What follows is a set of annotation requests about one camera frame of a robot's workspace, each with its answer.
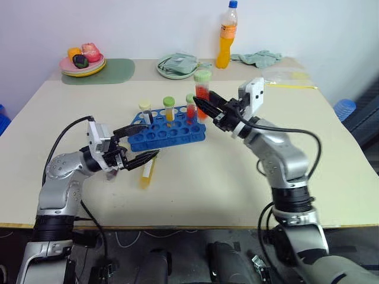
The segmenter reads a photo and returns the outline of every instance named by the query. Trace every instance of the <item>yellow plate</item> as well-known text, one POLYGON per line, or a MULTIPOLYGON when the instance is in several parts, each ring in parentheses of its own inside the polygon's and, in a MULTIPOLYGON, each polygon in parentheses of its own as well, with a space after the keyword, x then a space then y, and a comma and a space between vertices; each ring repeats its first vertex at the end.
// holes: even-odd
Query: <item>yellow plate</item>
POLYGON ((62 74, 65 74, 65 75, 71 76, 71 77, 85 77, 85 76, 89 76, 89 75, 92 75, 92 74, 99 72, 101 69, 103 69, 105 67, 106 64, 107 64, 107 60, 105 59, 103 65, 101 65, 98 69, 93 70, 91 72, 84 73, 84 74, 71 74, 71 73, 62 72, 62 74))

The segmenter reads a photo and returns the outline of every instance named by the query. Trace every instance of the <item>green mat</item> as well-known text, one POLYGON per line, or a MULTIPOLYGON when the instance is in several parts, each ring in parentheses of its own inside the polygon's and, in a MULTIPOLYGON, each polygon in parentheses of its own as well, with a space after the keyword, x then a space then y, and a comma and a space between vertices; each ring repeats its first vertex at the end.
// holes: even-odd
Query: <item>green mat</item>
POLYGON ((135 70, 134 62, 130 59, 107 59, 107 64, 98 73, 87 77, 70 77, 62 74, 62 82, 67 85, 102 85, 118 84, 129 80, 135 70))

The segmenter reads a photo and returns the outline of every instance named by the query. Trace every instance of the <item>white cap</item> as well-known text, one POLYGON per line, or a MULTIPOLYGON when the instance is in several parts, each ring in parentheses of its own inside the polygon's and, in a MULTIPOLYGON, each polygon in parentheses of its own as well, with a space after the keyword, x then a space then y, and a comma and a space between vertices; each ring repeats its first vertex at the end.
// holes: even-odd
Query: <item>white cap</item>
POLYGON ((152 104, 150 103, 148 99, 142 99, 140 103, 138 104, 138 106, 140 107, 142 111, 145 111, 147 109, 150 109, 152 107, 152 104))

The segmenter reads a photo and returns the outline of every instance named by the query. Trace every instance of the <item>beige tabletop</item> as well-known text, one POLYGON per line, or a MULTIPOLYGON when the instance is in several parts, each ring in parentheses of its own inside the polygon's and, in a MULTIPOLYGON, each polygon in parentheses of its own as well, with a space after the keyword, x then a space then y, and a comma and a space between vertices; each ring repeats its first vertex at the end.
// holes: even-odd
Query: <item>beige tabletop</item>
MULTIPOLYGON (((282 66, 298 64, 285 59, 282 66)), ((136 72, 115 85, 65 85, 55 72, 0 138, 0 227, 32 227, 46 157, 59 133, 73 120, 93 115, 111 130, 130 124, 140 98, 162 108, 162 98, 173 96, 185 105, 194 91, 191 78, 167 80, 154 70, 153 60, 136 60, 136 72)), ((212 90, 229 99, 238 86, 260 76, 251 66, 232 62, 215 70, 212 90)), ((265 102, 257 113, 277 126, 303 128, 322 140, 319 167, 309 182, 317 198, 325 227, 379 223, 379 177, 350 133, 317 89, 266 87, 265 102)), ((256 227, 262 208, 271 201, 271 190, 255 169, 257 158, 210 120, 206 140, 163 148, 158 155, 148 189, 138 187, 142 169, 121 171, 108 182, 99 172, 83 186, 83 200, 100 224, 108 228, 140 227, 256 227)), ((56 154, 70 153, 87 144, 86 123, 72 128, 56 154)), ((303 134, 290 134, 311 162, 316 143, 303 134)), ((79 210, 79 216, 85 213, 79 210)), ((93 226, 91 222, 78 225, 93 226)))

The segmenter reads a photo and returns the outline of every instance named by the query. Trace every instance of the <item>white wall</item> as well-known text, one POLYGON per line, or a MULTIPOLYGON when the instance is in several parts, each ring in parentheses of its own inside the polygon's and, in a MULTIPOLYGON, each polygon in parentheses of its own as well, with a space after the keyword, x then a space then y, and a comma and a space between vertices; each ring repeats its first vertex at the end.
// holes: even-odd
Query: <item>white wall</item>
MULTIPOLYGON (((0 104, 13 118, 69 47, 107 57, 174 51, 215 57, 228 0, 0 2, 0 104)), ((262 49, 305 65, 331 104, 356 98, 379 73, 377 0, 240 0, 234 53, 262 49)))

